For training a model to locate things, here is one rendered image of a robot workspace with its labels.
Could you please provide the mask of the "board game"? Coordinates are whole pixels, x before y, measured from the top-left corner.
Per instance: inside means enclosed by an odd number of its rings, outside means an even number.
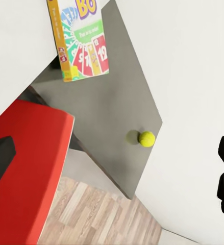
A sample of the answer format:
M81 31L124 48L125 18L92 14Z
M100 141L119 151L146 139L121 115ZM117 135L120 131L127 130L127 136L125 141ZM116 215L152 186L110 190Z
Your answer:
M100 0L47 0L64 82L109 72Z

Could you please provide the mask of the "tennis ball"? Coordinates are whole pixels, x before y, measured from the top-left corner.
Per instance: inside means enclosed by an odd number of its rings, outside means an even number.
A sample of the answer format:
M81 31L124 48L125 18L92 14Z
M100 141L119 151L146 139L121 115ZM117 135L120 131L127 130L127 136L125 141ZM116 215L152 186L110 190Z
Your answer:
M143 146L152 146L155 142L155 136L150 131L143 131L139 136L139 141Z

